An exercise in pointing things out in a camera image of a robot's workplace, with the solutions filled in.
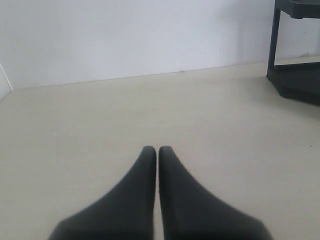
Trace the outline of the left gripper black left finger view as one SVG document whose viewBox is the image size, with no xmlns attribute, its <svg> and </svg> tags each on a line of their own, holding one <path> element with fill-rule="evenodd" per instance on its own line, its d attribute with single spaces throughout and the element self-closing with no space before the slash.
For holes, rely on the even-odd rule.
<svg viewBox="0 0 320 240">
<path fill-rule="evenodd" d="M 145 146 L 118 184 L 92 205 L 59 222 L 49 239 L 152 240 L 156 176 L 156 150 Z"/>
</svg>

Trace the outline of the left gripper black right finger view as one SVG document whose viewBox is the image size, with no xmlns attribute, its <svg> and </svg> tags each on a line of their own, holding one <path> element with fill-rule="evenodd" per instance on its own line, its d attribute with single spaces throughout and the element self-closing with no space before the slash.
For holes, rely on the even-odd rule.
<svg viewBox="0 0 320 240">
<path fill-rule="evenodd" d="M 183 166 L 170 146 L 158 152 L 159 198 L 166 240 L 271 240 L 258 219 L 220 200 Z"/>
</svg>

